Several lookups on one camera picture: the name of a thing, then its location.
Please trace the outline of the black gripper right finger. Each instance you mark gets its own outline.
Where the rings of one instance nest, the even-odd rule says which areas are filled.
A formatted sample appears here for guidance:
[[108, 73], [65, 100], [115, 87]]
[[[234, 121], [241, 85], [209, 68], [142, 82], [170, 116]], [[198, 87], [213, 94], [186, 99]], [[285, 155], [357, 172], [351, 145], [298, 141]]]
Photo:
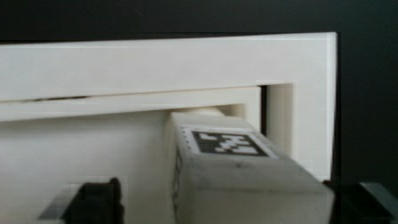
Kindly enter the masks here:
[[380, 183], [323, 184], [335, 196], [328, 224], [398, 224], [398, 198]]

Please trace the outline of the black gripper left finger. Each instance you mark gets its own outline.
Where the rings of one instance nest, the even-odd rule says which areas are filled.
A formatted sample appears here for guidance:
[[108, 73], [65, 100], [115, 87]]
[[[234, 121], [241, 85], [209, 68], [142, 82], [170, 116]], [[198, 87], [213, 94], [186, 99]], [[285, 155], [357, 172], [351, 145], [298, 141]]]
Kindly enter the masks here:
[[72, 198], [63, 195], [51, 201], [37, 219], [60, 224], [124, 224], [120, 181], [83, 183]]

